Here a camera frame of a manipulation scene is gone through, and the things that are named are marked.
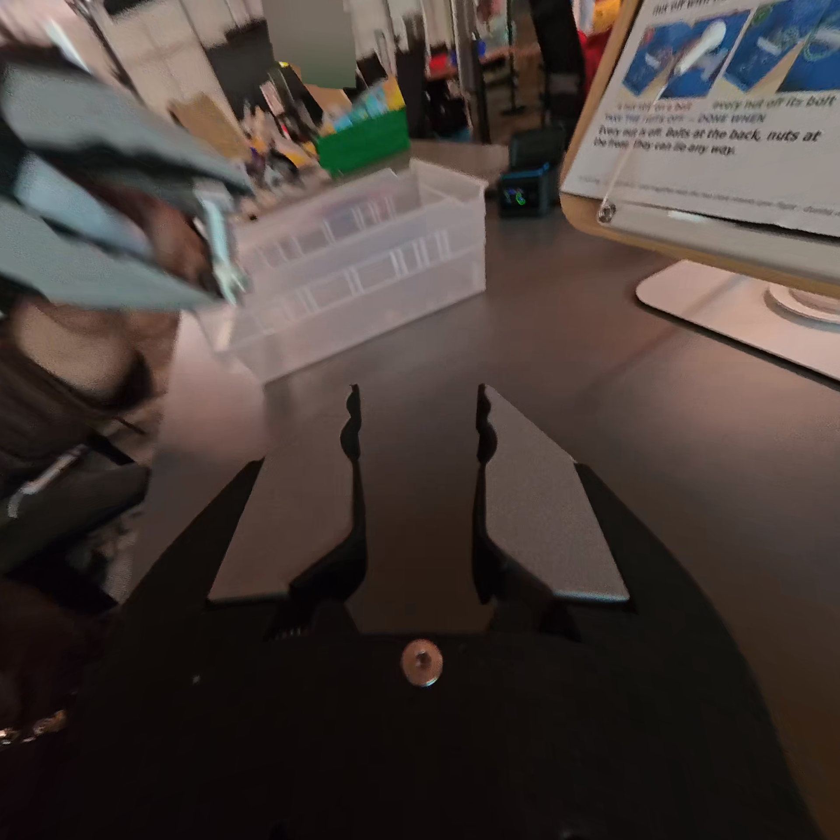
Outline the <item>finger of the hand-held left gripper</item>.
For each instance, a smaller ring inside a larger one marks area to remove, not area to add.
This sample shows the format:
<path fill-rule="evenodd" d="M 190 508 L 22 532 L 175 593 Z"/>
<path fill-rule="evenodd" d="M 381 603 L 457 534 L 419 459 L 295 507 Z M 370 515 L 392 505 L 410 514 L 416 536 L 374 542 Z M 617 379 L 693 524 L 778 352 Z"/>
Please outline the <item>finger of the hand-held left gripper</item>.
<path fill-rule="evenodd" d="M 2 195 L 2 279 L 93 310 L 194 310 L 227 299 L 227 265 L 199 286 L 153 262 L 137 225 L 38 156 L 24 156 Z"/>
<path fill-rule="evenodd" d="M 200 187 L 251 196 L 244 169 L 71 65 L 2 65 L 2 141 L 84 182 L 197 210 Z"/>

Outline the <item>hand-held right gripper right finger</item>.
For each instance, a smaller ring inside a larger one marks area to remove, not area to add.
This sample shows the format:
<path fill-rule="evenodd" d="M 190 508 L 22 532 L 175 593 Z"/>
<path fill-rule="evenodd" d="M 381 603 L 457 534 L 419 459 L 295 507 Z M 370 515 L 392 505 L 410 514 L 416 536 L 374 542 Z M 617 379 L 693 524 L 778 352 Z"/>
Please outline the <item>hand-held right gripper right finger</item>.
<path fill-rule="evenodd" d="M 472 571 L 480 600 L 628 604 L 574 458 L 485 384 L 476 431 Z"/>

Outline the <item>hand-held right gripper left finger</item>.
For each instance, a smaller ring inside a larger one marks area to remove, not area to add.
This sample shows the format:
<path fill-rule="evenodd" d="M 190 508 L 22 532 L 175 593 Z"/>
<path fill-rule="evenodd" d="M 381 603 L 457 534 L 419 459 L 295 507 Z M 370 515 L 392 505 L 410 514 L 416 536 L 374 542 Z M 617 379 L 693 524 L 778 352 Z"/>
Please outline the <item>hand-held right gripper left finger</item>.
<path fill-rule="evenodd" d="M 361 390 L 270 452 L 208 593 L 211 603 L 345 601 L 367 566 Z"/>

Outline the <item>silver hex socket bolt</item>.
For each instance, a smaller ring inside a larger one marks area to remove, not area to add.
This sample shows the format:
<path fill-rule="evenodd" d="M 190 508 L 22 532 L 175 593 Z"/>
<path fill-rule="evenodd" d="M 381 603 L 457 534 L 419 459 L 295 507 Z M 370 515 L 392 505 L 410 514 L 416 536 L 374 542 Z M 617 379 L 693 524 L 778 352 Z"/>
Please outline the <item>silver hex socket bolt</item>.
<path fill-rule="evenodd" d="M 229 305 L 237 306 L 249 287 L 249 280 L 238 262 L 233 221 L 237 211 L 234 197 L 220 182 L 198 180 L 193 194 L 198 205 L 211 261 L 213 282 L 218 295 Z"/>

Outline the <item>clear plastic bin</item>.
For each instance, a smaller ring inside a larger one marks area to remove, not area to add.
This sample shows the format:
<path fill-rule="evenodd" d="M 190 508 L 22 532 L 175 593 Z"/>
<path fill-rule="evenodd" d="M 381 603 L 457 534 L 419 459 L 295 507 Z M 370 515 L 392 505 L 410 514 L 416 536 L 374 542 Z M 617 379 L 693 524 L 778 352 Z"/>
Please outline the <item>clear plastic bin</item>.
<path fill-rule="evenodd" d="M 249 291 L 205 340 L 265 384 L 484 292 L 488 185 L 412 158 L 241 225 Z"/>

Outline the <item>person's left forearm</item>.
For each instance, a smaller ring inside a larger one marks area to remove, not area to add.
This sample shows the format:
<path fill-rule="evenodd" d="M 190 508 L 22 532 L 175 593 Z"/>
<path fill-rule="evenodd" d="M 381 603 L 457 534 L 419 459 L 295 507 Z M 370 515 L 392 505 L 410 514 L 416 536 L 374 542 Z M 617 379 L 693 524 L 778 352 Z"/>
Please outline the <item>person's left forearm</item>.
<path fill-rule="evenodd" d="M 2 469 L 45 463 L 148 402 L 152 373 L 138 359 L 110 396 L 87 395 L 26 360 L 2 367 Z"/>

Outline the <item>green plastic bin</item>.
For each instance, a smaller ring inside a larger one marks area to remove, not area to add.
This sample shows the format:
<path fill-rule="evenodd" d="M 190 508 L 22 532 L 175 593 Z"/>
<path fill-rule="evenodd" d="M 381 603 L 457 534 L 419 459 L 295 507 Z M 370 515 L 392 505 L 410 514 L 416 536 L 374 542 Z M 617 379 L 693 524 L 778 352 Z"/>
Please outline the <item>green plastic bin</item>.
<path fill-rule="evenodd" d="M 316 148 L 320 167 L 331 177 L 338 177 L 408 151 L 410 144 L 403 108 L 324 136 L 316 142 Z"/>

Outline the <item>small black display device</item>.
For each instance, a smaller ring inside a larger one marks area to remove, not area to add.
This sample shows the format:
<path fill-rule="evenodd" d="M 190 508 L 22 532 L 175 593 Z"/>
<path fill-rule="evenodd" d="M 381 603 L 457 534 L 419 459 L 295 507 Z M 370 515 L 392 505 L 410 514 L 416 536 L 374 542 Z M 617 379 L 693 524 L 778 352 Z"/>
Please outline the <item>small black display device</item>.
<path fill-rule="evenodd" d="M 544 217 L 555 203 L 557 178 L 550 163 L 509 169 L 500 174 L 497 202 L 500 217 Z"/>

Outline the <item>black case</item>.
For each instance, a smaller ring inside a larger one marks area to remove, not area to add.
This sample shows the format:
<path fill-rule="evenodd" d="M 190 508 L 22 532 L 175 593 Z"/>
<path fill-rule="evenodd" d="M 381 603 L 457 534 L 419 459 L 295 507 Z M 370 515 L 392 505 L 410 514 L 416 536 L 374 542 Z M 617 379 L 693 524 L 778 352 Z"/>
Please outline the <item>black case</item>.
<path fill-rule="evenodd" d="M 550 125 L 514 133 L 508 144 L 508 167 L 512 171 L 559 169 L 568 148 L 563 125 Z"/>

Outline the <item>instruction sheet stand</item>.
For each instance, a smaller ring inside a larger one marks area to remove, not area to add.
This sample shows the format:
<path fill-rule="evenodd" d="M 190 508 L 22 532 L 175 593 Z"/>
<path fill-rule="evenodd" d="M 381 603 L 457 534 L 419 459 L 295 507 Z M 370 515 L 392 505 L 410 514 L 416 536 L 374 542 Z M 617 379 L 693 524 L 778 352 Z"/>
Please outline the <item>instruction sheet stand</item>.
<path fill-rule="evenodd" d="M 567 153 L 646 307 L 839 379 L 839 2 L 629 2 Z"/>

